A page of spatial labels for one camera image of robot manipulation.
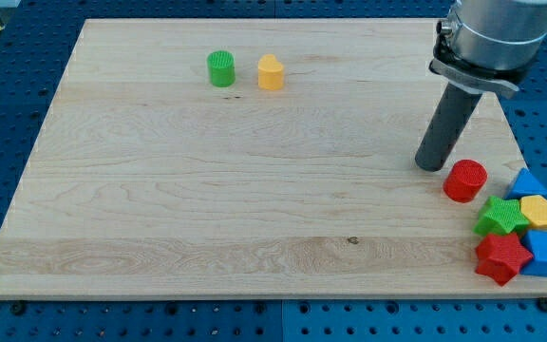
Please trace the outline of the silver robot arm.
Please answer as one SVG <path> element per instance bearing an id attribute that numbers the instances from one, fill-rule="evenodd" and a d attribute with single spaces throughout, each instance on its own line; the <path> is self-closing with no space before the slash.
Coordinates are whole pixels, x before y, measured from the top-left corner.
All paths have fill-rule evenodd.
<path id="1" fill-rule="evenodd" d="M 457 0 L 436 26 L 430 71 L 510 99 L 547 34 L 547 0 Z"/>

